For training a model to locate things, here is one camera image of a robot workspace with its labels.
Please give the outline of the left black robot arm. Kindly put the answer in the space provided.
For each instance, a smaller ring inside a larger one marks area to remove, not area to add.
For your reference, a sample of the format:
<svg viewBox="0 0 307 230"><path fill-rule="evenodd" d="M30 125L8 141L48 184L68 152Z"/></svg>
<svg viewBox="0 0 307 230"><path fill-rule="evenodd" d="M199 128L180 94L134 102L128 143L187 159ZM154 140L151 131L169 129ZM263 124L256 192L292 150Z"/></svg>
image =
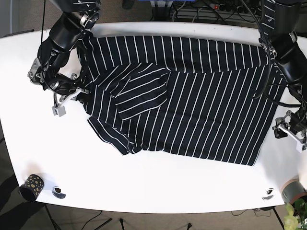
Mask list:
<svg viewBox="0 0 307 230"><path fill-rule="evenodd" d="M273 127L276 138L291 136L299 152L307 148L307 58L297 42L295 28L303 2L301 0L263 0L259 22L259 41L282 73L289 93L299 104L270 100L282 107L297 108L276 118Z"/></svg>

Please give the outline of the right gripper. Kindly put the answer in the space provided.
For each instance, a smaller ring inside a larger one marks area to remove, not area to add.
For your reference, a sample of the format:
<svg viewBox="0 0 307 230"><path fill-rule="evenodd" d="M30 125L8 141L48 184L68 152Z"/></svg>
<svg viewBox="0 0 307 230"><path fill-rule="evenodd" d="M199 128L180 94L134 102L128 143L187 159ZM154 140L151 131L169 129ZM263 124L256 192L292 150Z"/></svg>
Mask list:
<svg viewBox="0 0 307 230"><path fill-rule="evenodd" d="M60 100L57 99L57 93L53 93L53 100L54 105L52 106L52 112L54 116L61 117L66 114L65 105L68 101L79 101L84 106L86 106L90 100L90 94L89 90L82 89L80 87L77 87L75 90L73 90L72 93L69 93L68 95L64 95L60 97Z"/></svg>

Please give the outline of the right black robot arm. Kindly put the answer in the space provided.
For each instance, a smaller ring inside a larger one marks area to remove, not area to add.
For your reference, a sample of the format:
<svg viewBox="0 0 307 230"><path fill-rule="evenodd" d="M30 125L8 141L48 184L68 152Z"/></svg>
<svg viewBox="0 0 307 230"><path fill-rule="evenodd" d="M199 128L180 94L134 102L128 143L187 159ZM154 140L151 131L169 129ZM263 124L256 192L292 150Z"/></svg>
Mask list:
<svg viewBox="0 0 307 230"><path fill-rule="evenodd" d="M59 70L69 60L73 49L81 54L88 52L82 40L99 19L101 2L98 0L54 0L52 2L62 11L61 17L52 26L46 40L41 40L37 58L28 72L31 83L41 85L44 90L53 91L54 115L66 114L65 103L69 100L83 101L89 91L85 88L89 61L86 59L79 75L66 77Z"/></svg>

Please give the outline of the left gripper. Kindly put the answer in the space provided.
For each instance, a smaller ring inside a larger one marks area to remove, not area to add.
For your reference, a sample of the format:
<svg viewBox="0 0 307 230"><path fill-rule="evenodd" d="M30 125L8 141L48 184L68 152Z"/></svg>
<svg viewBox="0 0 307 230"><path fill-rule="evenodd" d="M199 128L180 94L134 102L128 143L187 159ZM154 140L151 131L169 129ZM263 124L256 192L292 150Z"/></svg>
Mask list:
<svg viewBox="0 0 307 230"><path fill-rule="evenodd" d="M307 113L305 110L291 110L283 117L275 119L272 127L276 139L290 136L296 141L296 150L299 152L307 149Z"/></svg>

